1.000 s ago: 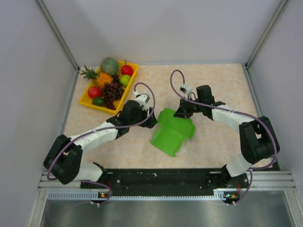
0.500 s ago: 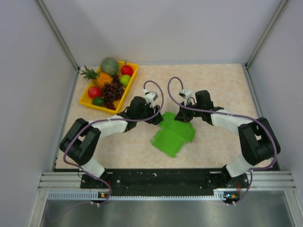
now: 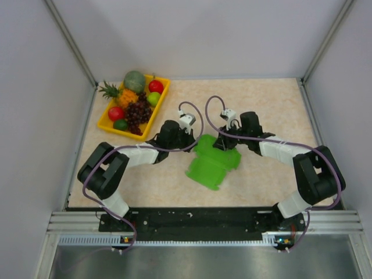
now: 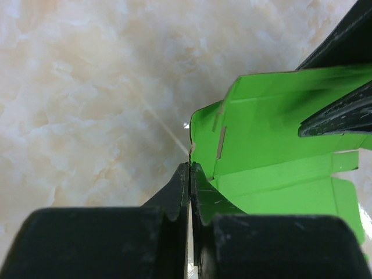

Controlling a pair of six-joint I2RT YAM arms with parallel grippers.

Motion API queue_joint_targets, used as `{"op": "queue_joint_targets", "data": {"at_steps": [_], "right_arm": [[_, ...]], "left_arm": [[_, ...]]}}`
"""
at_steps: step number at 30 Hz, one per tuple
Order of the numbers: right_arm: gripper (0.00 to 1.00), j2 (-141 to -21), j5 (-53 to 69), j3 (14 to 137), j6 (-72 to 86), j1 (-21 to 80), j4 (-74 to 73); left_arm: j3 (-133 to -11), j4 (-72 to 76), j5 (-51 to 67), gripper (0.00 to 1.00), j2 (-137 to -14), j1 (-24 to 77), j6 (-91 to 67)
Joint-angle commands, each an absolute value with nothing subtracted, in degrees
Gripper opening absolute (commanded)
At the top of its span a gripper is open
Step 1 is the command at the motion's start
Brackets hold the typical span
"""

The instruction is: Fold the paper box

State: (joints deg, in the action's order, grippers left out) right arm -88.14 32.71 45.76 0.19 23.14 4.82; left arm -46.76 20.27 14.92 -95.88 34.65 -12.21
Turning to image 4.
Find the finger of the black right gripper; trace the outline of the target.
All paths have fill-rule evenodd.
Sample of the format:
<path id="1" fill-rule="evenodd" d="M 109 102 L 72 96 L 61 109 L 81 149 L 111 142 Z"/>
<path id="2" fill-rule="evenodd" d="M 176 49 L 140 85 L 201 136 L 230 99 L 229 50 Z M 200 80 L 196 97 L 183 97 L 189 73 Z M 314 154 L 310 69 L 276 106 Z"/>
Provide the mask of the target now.
<path id="1" fill-rule="evenodd" d="M 358 0 L 298 70 L 371 63 L 371 0 Z"/>
<path id="2" fill-rule="evenodd" d="M 346 94 L 301 122 L 300 137 L 371 134 L 371 84 Z"/>

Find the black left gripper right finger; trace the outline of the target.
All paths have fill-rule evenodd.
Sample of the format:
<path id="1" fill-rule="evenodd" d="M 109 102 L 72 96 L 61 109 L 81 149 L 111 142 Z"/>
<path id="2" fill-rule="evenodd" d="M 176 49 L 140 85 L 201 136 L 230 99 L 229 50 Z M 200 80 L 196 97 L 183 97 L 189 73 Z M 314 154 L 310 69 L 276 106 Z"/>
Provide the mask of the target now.
<path id="1" fill-rule="evenodd" d="M 252 215 L 189 170 L 199 278 L 370 278 L 352 230 L 322 215 Z"/>

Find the green paper box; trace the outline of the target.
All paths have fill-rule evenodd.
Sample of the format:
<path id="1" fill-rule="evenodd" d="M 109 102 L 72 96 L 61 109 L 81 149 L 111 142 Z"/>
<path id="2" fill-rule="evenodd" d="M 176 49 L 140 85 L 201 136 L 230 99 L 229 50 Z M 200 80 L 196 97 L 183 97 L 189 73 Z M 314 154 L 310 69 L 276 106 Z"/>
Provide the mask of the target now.
<path id="1" fill-rule="evenodd" d="M 342 218 L 363 243 L 355 186 L 334 177 L 355 170 L 369 135 L 299 137 L 300 123 L 371 80 L 371 66 L 240 76 L 226 97 L 191 117 L 191 161 L 248 214 Z"/>

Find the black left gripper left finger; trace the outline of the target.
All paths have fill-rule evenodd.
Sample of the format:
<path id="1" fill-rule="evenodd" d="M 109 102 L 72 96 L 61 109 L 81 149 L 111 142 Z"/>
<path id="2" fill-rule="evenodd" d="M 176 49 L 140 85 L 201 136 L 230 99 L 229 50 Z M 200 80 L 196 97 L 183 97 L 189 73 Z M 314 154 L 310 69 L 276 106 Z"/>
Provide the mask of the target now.
<path id="1" fill-rule="evenodd" d="M 185 278 L 189 164 L 139 207 L 44 208 L 24 221 L 2 278 Z"/>

